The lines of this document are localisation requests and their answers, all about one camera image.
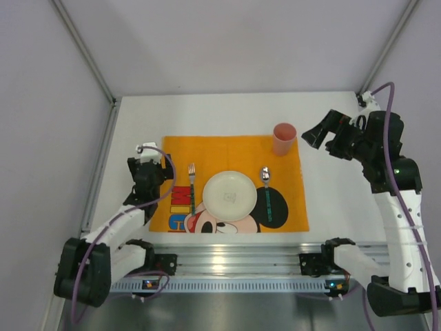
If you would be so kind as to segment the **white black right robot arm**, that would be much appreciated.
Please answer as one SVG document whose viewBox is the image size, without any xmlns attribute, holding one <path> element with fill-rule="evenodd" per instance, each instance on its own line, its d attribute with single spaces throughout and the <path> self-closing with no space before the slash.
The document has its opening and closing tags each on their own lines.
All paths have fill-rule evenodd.
<svg viewBox="0 0 441 331">
<path fill-rule="evenodd" d="M 352 119 L 336 110 L 301 137 L 333 157 L 359 161 L 380 211 L 389 254 L 383 269 L 351 239 L 334 238 L 321 246 L 325 263 L 348 272 L 367 292 L 379 317 L 422 314 L 440 309 L 440 282 L 427 267 L 421 219 L 422 182 L 417 163 L 400 154 L 404 123 L 381 110 Z"/>
</svg>

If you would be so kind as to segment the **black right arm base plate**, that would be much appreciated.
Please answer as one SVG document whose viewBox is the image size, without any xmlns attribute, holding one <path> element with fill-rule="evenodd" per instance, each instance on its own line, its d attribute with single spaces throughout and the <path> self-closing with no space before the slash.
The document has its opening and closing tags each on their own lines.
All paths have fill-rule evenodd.
<svg viewBox="0 0 441 331">
<path fill-rule="evenodd" d="M 301 275 L 318 278 L 328 275 L 343 275 L 329 255 L 323 253 L 302 253 L 298 255 Z"/>
</svg>

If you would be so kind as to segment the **orange Mickey Mouse placemat cloth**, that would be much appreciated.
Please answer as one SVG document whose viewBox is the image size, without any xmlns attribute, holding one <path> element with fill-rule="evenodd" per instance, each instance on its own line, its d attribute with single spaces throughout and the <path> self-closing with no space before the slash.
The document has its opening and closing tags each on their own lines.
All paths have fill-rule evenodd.
<svg viewBox="0 0 441 331">
<path fill-rule="evenodd" d="M 176 167 L 176 184 L 166 182 L 161 192 L 171 194 L 162 200 L 150 221 L 150 231 L 171 233 L 286 233 L 307 232 L 309 222 L 298 146 L 285 156 L 272 151 L 271 136 L 184 137 L 168 136 L 162 141 Z M 189 164 L 194 163 L 196 214 L 192 216 Z M 265 188 L 260 170 L 268 167 L 273 221 L 268 222 Z M 233 222 L 219 221 L 203 204 L 203 188 L 215 174 L 237 171 L 256 186 L 257 202 L 249 216 Z"/>
</svg>

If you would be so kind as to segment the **cream round plate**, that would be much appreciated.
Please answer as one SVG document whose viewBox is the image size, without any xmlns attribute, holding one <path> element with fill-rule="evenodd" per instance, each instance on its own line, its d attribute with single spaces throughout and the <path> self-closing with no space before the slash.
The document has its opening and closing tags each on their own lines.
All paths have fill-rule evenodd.
<svg viewBox="0 0 441 331">
<path fill-rule="evenodd" d="M 233 222 L 249 216 L 256 206 L 253 181 L 237 171 L 223 171 L 211 177 L 203 188 L 206 211 L 219 221 Z"/>
</svg>

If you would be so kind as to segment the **pink plastic cup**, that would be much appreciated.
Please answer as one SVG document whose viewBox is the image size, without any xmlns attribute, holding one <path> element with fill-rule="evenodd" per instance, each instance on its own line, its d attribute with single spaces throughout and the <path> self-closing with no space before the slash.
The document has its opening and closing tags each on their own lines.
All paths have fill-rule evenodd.
<svg viewBox="0 0 441 331">
<path fill-rule="evenodd" d="M 273 152 L 278 156 L 286 155 L 297 137 L 296 128 L 290 123 L 279 123 L 273 129 Z"/>
</svg>

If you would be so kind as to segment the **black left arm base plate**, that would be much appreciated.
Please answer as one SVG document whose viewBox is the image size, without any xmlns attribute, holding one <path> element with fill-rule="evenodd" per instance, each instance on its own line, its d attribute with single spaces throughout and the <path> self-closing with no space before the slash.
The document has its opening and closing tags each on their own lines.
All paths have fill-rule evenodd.
<svg viewBox="0 0 441 331">
<path fill-rule="evenodd" d="M 152 269 L 174 276 L 177 268 L 176 254 L 155 254 Z"/>
</svg>

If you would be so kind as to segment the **teal handled fork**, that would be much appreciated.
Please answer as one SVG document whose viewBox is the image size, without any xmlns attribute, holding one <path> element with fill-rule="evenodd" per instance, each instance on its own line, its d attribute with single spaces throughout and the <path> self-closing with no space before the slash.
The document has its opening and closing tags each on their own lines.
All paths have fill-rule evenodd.
<svg viewBox="0 0 441 331">
<path fill-rule="evenodd" d="M 189 175 L 189 182 L 190 182 L 191 212 L 192 212 L 192 216 L 194 216 L 196 214 L 195 191 L 194 191 L 194 184 L 195 184 L 195 178 L 196 178 L 196 168 L 195 168 L 194 163 L 189 164 L 188 175 Z"/>
</svg>

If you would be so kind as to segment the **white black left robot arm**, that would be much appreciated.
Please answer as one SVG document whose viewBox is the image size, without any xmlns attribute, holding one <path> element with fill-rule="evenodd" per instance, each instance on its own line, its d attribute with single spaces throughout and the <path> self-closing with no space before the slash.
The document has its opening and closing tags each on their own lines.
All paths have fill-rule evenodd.
<svg viewBox="0 0 441 331">
<path fill-rule="evenodd" d="M 136 147 L 127 160 L 133 186 L 115 215 L 81 238 L 68 239 L 62 249 L 54 281 L 55 296 L 99 307 L 112 285 L 127 274 L 154 264 L 153 245 L 134 234 L 154 216 L 160 201 L 171 194 L 161 186 L 176 183 L 170 155 L 154 142 Z"/>
</svg>

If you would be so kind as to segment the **teal handled spoon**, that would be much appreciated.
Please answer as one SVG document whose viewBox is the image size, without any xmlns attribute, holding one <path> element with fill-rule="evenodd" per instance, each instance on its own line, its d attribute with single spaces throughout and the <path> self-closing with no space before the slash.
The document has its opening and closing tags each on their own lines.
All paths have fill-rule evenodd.
<svg viewBox="0 0 441 331">
<path fill-rule="evenodd" d="M 266 198 L 266 205 L 267 205 L 267 217 L 268 217 L 268 222 L 271 223 L 273 221 L 273 217 L 272 217 L 272 209 L 271 209 L 271 197 L 270 197 L 270 191 L 269 191 L 270 177 L 271 177 L 271 174 L 270 174 L 269 168 L 262 167 L 260 170 L 260 180 L 264 184 L 265 198 Z"/>
</svg>

